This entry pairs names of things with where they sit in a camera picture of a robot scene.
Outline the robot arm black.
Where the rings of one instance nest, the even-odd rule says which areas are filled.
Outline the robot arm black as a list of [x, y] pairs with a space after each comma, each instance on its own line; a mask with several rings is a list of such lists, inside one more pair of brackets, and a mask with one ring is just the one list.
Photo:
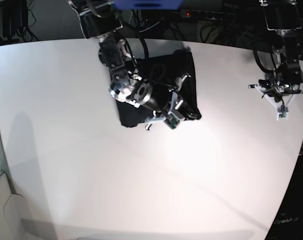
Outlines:
[[146, 117], [146, 130], [155, 123], [165, 123], [171, 129], [186, 120], [197, 118], [192, 106], [181, 93], [188, 73], [166, 80], [167, 67], [157, 63], [150, 71], [143, 72], [142, 64], [149, 58], [146, 42], [140, 39], [144, 59], [137, 61], [120, 29], [129, 24], [122, 18], [111, 0], [74, 0], [68, 2], [77, 13], [82, 33], [86, 39], [99, 42], [99, 60], [109, 70], [109, 92], [120, 103], [135, 108], [151, 110]]
[[265, 77], [250, 89], [275, 108], [276, 119], [287, 119], [296, 95], [303, 94], [300, 67], [303, 18], [299, 1], [222, 1], [211, 10], [200, 0], [199, 6], [182, 4], [178, 14], [189, 22], [204, 22], [199, 38], [203, 43], [229, 45], [252, 50], [253, 58]]

